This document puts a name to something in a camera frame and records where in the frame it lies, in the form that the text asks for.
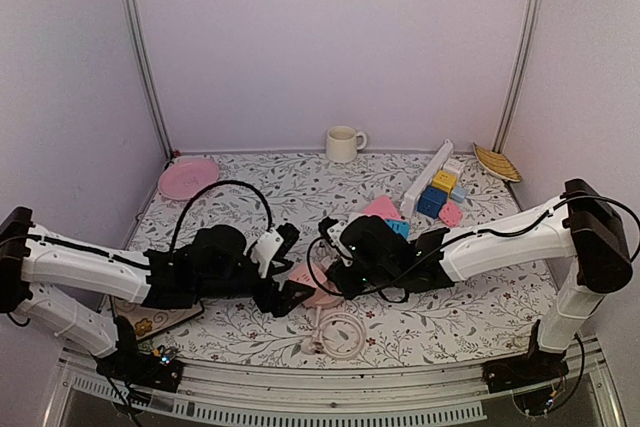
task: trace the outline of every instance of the white backdrop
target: white backdrop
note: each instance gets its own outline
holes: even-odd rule
[[[527,207],[582,177],[640,213],[640,0],[543,0],[506,154]],[[629,248],[636,228],[626,215]],[[556,272],[564,277],[564,270]],[[611,294],[591,327],[630,426],[640,425],[640,277]]]
[[[0,0],[0,222],[122,247],[162,169],[121,0]],[[62,349],[0,315],[0,425],[42,425]]]
[[[138,0],[174,147],[491,145],[526,0]]]

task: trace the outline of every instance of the pink bowl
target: pink bowl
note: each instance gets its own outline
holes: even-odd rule
[[[209,159],[183,160],[165,170],[158,190],[171,200],[189,200],[220,175],[218,164]]]

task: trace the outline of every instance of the yellow block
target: yellow block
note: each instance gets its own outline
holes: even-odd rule
[[[433,182],[431,182],[431,185],[433,185],[438,190],[442,190],[443,192],[450,194],[453,188],[456,186],[457,181],[458,178],[454,174],[445,172],[444,170],[440,170],[433,178]]]

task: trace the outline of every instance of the blue block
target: blue block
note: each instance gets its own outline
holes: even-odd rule
[[[467,198],[467,191],[464,190],[459,185],[456,185],[451,191],[451,200],[453,200],[454,202],[461,203],[461,202],[464,202],[464,199],[466,198]]]
[[[418,212],[432,219],[437,219],[440,209],[442,209],[442,206],[447,202],[447,197],[446,192],[430,185],[427,187],[427,190],[422,193],[418,201]]]
[[[393,229],[396,234],[400,234],[405,239],[409,238],[409,222],[403,222],[402,220],[385,220],[387,225]]]

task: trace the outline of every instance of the floral tablecloth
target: floral tablecloth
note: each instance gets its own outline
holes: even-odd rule
[[[300,229],[300,240],[288,258],[302,262],[309,242],[318,236],[321,219],[347,219],[380,195],[399,205],[430,155],[360,154],[346,165],[331,163],[317,153],[213,158],[221,179],[249,182],[266,195],[276,225],[291,222]],[[472,156],[456,158],[466,165],[459,181],[468,191],[462,226],[517,212],[501,180],[487,175]],[[130,248],[166,250],[184,205],[156,194]],[[216,223],[235,226],[250,243],[264,231],[266,215],[250,191],[221,187],[196,202],[180,241],[188,242],[197,229]],[[441,225],[416,214],[410,238]],[[314,312],[300,306],[287,317],[274,319],[260,313],[248,298],[205,300],[204,314],[151,342],[175,346],[186,358],[262,366],[329,369],[439,364],[525,350],[532,323],[548,310],[554,296],[546,265],[535,263],[479,275],[449,289],[414,294],[402,304],[374,295],[346,302],[338,308],[357,315],[367,327],[365,348],[350,361],[301,351],[302,339],[313,330]]]

